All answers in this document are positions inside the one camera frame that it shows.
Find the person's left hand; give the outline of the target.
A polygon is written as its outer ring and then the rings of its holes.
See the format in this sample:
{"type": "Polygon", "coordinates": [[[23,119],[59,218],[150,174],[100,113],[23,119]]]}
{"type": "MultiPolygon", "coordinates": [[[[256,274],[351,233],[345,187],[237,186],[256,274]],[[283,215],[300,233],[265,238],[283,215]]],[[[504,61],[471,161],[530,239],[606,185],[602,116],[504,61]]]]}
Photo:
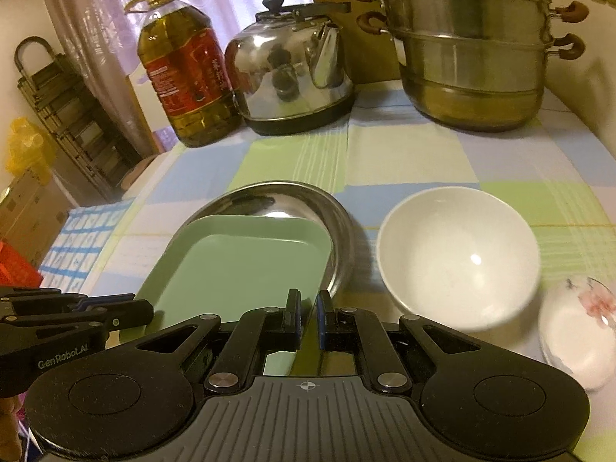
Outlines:
{"type": "Polygon", "coordinates": [[[21,409],[20,396],[0,399],[0,459],[19,461],[22,446],[19,439],[17,412],[21,409]]]}

